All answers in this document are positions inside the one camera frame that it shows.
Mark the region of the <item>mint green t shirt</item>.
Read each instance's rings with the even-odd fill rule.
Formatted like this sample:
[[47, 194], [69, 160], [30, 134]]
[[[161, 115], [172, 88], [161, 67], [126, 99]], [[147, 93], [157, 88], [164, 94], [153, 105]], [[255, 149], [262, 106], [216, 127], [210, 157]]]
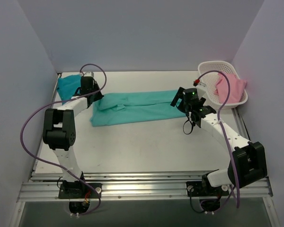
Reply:
[[108, 93], [93, 104], [92, 126], [111, 126], [185, 117], [172, 107], [176, 90]]

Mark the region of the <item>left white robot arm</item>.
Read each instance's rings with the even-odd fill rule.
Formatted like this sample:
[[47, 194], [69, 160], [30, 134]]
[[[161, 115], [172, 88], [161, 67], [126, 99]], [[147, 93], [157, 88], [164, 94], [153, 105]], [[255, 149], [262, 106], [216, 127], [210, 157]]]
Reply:
[[48, 108], [44, 114], [43, 142], [53, 150], [63, 173], [63, 186], [69, 187], [74, 198], [85, 195], [84, 175], [78, 166], [73, 145], [76, 140], [75, 117], [104, 96], [93, 73], [80, 78], [80, 86], [68, 101], [58, 108]]

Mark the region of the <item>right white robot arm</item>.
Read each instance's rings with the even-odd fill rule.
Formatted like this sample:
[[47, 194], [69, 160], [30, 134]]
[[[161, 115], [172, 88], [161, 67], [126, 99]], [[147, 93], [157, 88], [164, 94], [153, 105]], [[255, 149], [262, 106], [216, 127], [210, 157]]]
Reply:
[[211, 134], [230, 155], [227, 168], [203, 176], [201, 191], [212, 195], [223, 185], [232, 184], [242, 188], [267, 177], [264, 146], [242, 137], [222, 121], [215, 109], [204, 103], [205, 98], [199, 98], [197, 88], [180, 87], [170, 104], [184, 113], [192, 126]]

